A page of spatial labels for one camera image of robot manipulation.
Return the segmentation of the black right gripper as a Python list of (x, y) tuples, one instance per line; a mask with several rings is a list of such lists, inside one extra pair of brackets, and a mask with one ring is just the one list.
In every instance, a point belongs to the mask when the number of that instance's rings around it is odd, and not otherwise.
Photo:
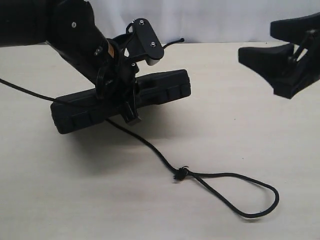
[(288, 44), (241, 47), (238, 62), (261, 76), (274, 95), (292, 99), (320, 80), (320, 13), (272, 21), (269, 34)]

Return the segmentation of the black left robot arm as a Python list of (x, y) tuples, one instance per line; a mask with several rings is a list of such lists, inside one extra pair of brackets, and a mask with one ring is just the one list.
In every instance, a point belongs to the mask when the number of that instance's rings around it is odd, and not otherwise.
[(128, 124), (139, 121), (136, 105), (138, 67), (125, 56), (137, 32), (120, 39), (97, 27), (87, 0), (3, 0), (0, 3), (1, 47), (46, 43), (93, 85), (92, 90), (51, 100), (57, 127), (85, 128), (114, 112)]

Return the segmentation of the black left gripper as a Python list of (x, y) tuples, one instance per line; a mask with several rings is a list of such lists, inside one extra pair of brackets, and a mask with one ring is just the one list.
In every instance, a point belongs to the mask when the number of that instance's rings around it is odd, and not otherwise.
[(136, 83), (134, 68), (125, 56), (129, 35), (122, 34), (115, 38), (106, 38), (107, 51), (104, 54), (102, 66), (96, 76), (96, 97), (99, 100), (119, 100), (121, 116), (128, 125), (140, 122), (136, 106)]

